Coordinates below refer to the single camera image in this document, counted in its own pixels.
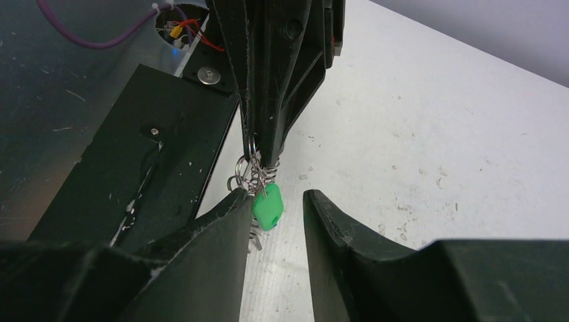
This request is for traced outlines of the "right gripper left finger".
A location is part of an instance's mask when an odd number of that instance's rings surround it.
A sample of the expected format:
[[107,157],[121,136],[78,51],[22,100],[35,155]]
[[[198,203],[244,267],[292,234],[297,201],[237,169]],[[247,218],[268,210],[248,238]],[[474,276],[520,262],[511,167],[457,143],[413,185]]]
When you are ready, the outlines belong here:
[[2,321],[238,321],[252,198],[212,210],[136,252],[1,244]]

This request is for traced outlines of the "large keyring with red sleeve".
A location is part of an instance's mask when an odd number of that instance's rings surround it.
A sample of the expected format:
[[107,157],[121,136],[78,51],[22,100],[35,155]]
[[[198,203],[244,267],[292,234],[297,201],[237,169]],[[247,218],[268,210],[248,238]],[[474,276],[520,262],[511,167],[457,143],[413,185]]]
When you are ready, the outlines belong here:
[[273,167],[264,167],[262,165],[261,153],[255,145],[255,141],[250,139],[246,153],[236,162],[234,175],[227,180],[227,189],[233,191],[235,189],[244,189],[252,198],[252,222],[250,227],[249,240],[258,250],[262,250],[260,241],[260,233],[263,231],[257,219],[253,214],[253,204],[258,193],[268,184],[276,183],[276,173],[279,162]]

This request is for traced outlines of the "green capped key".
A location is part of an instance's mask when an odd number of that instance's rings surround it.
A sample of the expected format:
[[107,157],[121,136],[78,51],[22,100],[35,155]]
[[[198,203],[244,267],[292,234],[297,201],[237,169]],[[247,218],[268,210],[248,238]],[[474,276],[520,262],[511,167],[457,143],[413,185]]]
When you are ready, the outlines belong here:
[[263,231],[270,231],[281,218],[284,204],[277,184],[268,184],[254,200],[253,214]]

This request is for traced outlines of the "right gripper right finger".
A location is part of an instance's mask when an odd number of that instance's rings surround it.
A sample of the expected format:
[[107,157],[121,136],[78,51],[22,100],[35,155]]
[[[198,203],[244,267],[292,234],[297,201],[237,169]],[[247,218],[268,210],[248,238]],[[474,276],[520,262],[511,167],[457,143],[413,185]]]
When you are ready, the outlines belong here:
[[420,250],[303,194],[316,321],[567,321],[568,242],[440,239]]

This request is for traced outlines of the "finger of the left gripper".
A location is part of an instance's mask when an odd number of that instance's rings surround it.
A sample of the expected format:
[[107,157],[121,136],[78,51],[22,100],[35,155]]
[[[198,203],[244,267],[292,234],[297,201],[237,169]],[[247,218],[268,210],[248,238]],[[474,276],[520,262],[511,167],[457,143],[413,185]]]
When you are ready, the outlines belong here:
[[344,42],[345,1],[251,1],[248,135],[276,166],[292,126]]
[[243,149],[245,154],[249,154],[252,152],[253,131],[250,120],[252,72],[247,5],[242,0],[212,0],[208,1],[207,5],[215,12],[223,36],[225,51],[239,95]]

